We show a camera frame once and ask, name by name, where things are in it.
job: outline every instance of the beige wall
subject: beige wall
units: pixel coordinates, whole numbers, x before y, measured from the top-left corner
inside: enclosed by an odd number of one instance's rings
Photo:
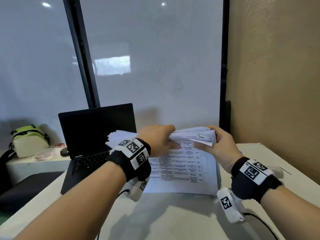
[[[320,184],[320,0],[230,0],[228,70],[236,142]]]

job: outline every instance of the laptop keyboard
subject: laptop keyboard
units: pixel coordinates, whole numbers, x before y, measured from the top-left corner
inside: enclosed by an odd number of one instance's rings
[[[107,161],[109,152],[78,159],[74,166],[74,173],[80,171],[95,171]]]

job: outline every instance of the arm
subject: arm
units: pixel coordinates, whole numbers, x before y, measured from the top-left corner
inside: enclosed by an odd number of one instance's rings
[[[169,141],[173,125],[153,125],[137,135],[157,157],[169,149],[178,149]],[[88,240],[100,231],[127,178],[122,168],[108,161],[27,225],[15,240]]]
[[[207,146],[195,142],[194,147],[211,153],[224,170],[231,173],[234,163],[243,155],[229,133],[217,126],[210,128],[215,130],[217,143]],[[261,205],[286,239],[319,238],[320,208],[300,198],[286,187],[279,186],[277,189],[268,190],[261,199]]]

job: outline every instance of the laptop screen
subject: laptop screen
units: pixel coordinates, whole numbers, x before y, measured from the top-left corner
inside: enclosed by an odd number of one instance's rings
[[[59,113],[70,158],[103,152],[108,135],[116,130],[137,132],[132,104]]]

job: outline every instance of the stack of paper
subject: stack of paper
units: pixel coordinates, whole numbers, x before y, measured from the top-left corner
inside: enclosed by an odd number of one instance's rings
[[[137,133],[117,130],[108,135],[106,145],[114,148],[123,140],[136,136]],[[149,158],[151,175],[144,193],[216,195],[216,161],[211,154],[193,147],[194,141],[210,146],[216,143],[214,130],[207,127],[176,130],[169,138],[179,143],[181,148],[170,150],[160,157]]]

